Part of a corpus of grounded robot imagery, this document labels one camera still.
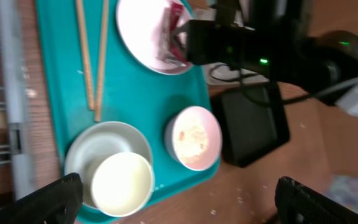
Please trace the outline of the small white cup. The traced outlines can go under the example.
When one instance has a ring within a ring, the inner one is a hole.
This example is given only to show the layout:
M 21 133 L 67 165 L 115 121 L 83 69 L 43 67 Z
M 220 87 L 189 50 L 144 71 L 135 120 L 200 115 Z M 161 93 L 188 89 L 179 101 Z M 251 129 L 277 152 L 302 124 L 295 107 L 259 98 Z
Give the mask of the small white cup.
M 95 207 L 112 217 L 127 217 L 149 201 L 155 175 L 148 160 L 120 152 L 93 161 L 86 175 Z

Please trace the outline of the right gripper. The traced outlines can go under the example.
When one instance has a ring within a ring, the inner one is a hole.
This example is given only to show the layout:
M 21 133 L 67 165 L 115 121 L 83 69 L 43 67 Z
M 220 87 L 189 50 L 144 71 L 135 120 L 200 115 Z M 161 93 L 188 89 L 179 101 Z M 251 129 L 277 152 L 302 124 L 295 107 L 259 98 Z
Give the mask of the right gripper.
M 175 31 L 186 61 L 223 63 L 268 79 L 295 83 L 300 72 L 299 41 L 304 36 L 306 1 L 217 1 L 212 21 L 192 19 Z

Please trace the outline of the large white plate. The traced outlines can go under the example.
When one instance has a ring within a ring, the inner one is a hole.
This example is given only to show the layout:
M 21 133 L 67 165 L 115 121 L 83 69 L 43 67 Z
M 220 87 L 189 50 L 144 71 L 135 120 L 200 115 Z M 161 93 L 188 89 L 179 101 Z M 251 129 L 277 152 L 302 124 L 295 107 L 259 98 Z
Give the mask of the large white plate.
M 169 0 L 118 0 L 116 24 L 125 46 L 140 64 L 157 73 L 180 75 L 193 65 L 181 67 L 158 58 L 164 15 L 171 4 Z

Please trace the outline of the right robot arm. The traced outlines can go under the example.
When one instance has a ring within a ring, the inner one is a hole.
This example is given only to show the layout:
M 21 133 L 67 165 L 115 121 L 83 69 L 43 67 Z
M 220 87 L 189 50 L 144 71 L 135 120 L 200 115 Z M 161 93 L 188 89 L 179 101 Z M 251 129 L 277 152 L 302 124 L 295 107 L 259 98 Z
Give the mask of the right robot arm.
M 258 106 L 287 105 L 308 98 L 336 105 L 358 85 L 358 36 L 335 30 L 310 37 L 311 1 L 249 1 L 242 24 L 239 1 L 217 1 L 212 21 L 192 19 L 176 28 L 170 39 L 187 62 L 227 66 L 237 81 L 256 75 L 304 89 L 284 100 L 257 101 Z

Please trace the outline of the red snack wrapper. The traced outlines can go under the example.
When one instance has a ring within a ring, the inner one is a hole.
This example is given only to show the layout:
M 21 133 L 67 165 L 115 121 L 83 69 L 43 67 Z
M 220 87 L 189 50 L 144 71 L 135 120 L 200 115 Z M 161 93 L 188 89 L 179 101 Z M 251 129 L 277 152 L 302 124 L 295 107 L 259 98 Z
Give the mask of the red snack wrapper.
M 171 2 L 170 7 L 164 9 L 157 53 L 159 60 L 178 67 L 188 65 L 182 54 L 184 47 L 175 31 L 183 11 L 184 6 L 175 2 Z

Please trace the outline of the grey metal bowl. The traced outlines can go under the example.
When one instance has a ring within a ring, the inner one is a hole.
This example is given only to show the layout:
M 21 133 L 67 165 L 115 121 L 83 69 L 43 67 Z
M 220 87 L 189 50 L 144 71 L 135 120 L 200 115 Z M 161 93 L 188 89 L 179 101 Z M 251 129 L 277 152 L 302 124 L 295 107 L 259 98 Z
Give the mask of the grey metal bowl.
M 91 164 L 120 152 L 133 152 L 149 164 L 153 163 L 152 149 L 146 137 L 135 127 L 118 121 L 95 124 L 83 131 L 70 146 L 64 173 L 76 172 L 80 175 L 84 184 L 85 206 L 97 208 L 91 198 L 91 180 L 86 176 Z

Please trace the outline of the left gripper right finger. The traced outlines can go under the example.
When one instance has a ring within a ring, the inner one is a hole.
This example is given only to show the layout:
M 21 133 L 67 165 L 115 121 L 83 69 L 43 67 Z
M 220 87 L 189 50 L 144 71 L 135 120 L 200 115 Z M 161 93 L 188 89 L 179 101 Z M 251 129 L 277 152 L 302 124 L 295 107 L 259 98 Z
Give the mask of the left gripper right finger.
M 281 177 L 275 189 L 281 223 L 358 224 L 358 214 L 290 177 Z

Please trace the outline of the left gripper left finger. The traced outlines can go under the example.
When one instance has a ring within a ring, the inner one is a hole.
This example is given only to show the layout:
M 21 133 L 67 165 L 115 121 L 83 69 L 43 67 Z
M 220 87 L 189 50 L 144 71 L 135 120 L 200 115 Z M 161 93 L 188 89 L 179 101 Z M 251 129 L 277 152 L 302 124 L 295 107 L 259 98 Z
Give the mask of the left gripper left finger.
M 0 223 L 74 223 L 83 203 L 83 183 L 73 172 L 0 209 Z

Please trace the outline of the small white bowl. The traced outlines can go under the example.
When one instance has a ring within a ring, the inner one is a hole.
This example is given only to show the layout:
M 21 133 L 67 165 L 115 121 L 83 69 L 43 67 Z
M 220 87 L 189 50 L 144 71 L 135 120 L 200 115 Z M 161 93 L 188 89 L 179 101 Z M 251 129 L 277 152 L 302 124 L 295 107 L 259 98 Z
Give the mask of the small white bowl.
M 204 171 L 219 159 L 223 136 L 212 112 L 189 106 L 167 123 L 164 144 L 173 160 L 189 170 Z

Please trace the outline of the wooden chopstick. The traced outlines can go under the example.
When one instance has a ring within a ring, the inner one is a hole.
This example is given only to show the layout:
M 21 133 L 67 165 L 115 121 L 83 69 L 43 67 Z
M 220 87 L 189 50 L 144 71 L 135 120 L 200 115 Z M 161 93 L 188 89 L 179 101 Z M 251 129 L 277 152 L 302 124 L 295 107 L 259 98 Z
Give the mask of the wooden chopstick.
M 94 94 L 93 94 L 93 78 L 91 73 L 91 62 L 90 62 L 90 53 L 88 45 L 88 36 L 86 31 L 86 21 L 85 21 L 85 10 L 83 7 L 83 0 L 76 0 L 76 14 L 78 21 L 78 29 L 80 35 L 80 46 L 81 46 L 81 56 L 83 61 L 83 73 L 85 76 L 85 88 L 86 96 L 88 100 L 88 108 L 94 110 Z
M 109 0 L 103 1 L 103 11 L 101 18 L 101 32 L 99 41 L 99 60 L 98 60 L 98 76 L 96 88 L 96 108 L 94 111 L 94 120 L 101 121 L 101 109 L 103 100 L 104 74 L 106 64 L 106 46 L 109 22 Z

